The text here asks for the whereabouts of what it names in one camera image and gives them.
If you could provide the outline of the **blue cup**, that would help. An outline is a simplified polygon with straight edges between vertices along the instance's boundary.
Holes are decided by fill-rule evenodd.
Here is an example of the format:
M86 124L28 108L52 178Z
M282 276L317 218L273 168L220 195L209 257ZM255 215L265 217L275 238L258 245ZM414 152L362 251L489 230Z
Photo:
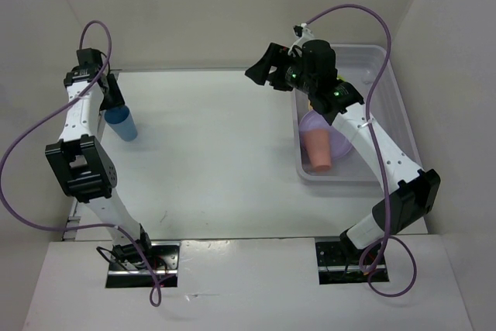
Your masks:
M123 105L106 110L104 119L122 140L130 142L137 138L137 128L128 106Z

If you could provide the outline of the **red cup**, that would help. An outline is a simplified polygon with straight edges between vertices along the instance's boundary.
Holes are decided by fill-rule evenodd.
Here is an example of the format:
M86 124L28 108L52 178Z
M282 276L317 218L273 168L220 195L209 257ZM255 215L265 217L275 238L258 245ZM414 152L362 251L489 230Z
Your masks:
M331 145L327 129L312 129L302 135L310 164L315 172L326 172L332 167Z

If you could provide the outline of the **purple plate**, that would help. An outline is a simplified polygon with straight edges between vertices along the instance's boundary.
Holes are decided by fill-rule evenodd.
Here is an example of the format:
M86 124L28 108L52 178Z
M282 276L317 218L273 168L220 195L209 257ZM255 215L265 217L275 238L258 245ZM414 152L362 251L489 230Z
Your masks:
M351 142L342 133L329 125L315 110L311 110L302 117L298 124L301 147L305 149L305 151L308 150L304 140L304 133L315 129L325 129L328 132L330 156L332 160L337 160L346 156L353 149Z

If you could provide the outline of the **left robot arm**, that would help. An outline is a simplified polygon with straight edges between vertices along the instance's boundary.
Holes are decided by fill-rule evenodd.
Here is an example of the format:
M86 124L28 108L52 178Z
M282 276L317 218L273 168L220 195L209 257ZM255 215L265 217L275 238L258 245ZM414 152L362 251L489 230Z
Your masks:
M153 263L155 251L116 191L117 171L98 135L99 123L105 121L122 140L137 137L115 75L105 72L92 82L105 68L104 57L96 49L77 50L78 65L64 79L72 106L59 140L46 146L45 155L64 194L86 205L107 224L114 260L143 269Z

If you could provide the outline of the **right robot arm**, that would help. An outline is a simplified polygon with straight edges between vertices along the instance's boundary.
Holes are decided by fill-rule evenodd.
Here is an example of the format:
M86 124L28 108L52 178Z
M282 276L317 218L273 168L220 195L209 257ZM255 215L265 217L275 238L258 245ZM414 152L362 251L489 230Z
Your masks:
M409 159L366 112L363 96L339 78L336 53L328 42L309 40L292 48L271 43L245 75L258 85L305 93L313 109L351 142L386 191L367 217L341 233L339 253L345 262L358 263L385 233L397 234L432 210L440 176Z

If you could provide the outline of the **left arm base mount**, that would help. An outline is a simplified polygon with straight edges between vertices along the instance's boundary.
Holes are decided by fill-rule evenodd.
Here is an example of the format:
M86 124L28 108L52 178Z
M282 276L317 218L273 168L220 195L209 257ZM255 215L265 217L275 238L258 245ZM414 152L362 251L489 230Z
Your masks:
M149 288L153 285L146 267L135 267L127 260L118 259L114 250L104 247L96 247L96 250L108 263L106 288ZM177 287L179 253L179 243L152 243L149 262L162 288Z

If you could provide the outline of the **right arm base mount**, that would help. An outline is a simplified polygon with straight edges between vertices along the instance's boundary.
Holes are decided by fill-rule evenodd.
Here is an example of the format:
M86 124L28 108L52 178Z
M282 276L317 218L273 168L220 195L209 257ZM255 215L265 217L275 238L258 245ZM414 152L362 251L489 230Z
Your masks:
M376 245L367 254L363 265L369 267L375 260L380 248ZM364 274L359 266L362 251L347 255L337 237L318 239L315 241L315 252L320 285L367 283L368 274ZM372 282L389 282L385 259L382 258L375 269Z

